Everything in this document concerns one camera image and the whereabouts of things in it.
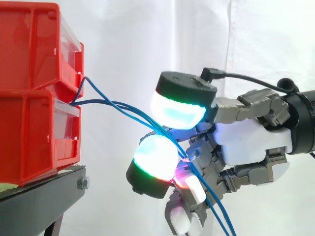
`black cable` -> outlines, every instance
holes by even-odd
[[[265,86],[267,88],[273,89],[275,91],[283,92],[283,93],[286,93],[286,94],[290,94],[290,93],[296,92],[294,89],[290,89],[290,90],[283,89],[283,88],[271,85],[269,83],[263,82],[263,81],[261,81],[259,79],[255,79],[253,77],[246,76],[246,75],[240,75],[240,74],[234,74],[234,73],[226,73],[225,76],[226,77],[231,77],[231,78],[237,78],[237,79],[241,79],[241,80],[247,80],[247,81],[250,81],[250,82],[253,82],[253,83],[256,83],[256,84]]]

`black sensor cap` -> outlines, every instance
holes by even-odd
[[[177,102],[208,108],[218,89],[195,75],[164,71],[160,75],[156,91]]]

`screw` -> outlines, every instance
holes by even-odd
[[[88,176],[84,176],[80,179],[80,189],[88,189],[90,186],[90,178]]]

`black cylindrical mount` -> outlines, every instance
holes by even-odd
[[[282,97],[289,104],[290,118],[283,124],[291,130],[292,152],[315,150],[315,90]]]

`robotic hand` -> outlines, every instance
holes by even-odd
[[[216,88],[211,81],[224,77],[245,79],[268,88],[249,91],[237,99],[215,98]],[[279,96],[275,90],[287,95]],[[275,87],[209,68],[204,68],[201,76],[163,72],[157,94],[170,101],[162,107],[153,100],[156,119],[171,127],[166,130],[177,142],[189,140],[190,144],[187,157],[174,172],[175,190],[165,208],[165,219],[174,235],[200,235],[206,209],[211,207],[206,197],[211,205],[217,203],[189,163],[221,200],[225,193],[236,192],[241,185],[263,185],[279,179],[289,167],[286,153],[315,150],[315,91],[300,93],[290,79],[281,79]],[[176,108],[170,108],[172,102],[177,103]],[[197,114],[198,110],[179,109],[182,103],[206,109],[197,118],[191,112]],[[127,179],[134,186],[129,175],[130,171]]]

